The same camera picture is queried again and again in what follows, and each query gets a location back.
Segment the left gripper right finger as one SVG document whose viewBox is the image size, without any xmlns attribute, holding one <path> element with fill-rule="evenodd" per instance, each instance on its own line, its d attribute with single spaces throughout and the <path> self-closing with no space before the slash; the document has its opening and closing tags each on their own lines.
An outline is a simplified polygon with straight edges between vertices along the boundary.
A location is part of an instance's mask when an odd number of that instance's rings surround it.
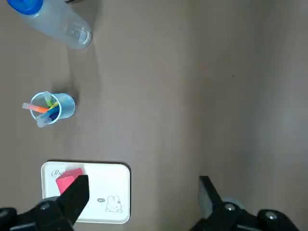
<svg viewBox="0 0 308 231">
<path fill-rule="evenodd" d="M 223 201 L 208 176 L 199 177 L 199 204 L 203 217 L 192 231 L 297 231 L 282 212 L 261 209 L 252 215 L 230 201 Z"/>
</svg>

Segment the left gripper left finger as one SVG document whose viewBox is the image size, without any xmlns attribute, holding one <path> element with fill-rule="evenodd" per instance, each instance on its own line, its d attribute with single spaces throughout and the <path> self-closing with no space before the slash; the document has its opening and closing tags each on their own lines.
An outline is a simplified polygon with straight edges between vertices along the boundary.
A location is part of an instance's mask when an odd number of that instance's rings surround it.
<svg viewBox="0 0 308 231">
<path fill-rule="evenodd" d="M 90 198 L 89 178 L 78 176 L 60 195 L 42 200 L 22 214 L 12 207 L 0 209 L 2 231 L 72 231 Z"/>
</svg>

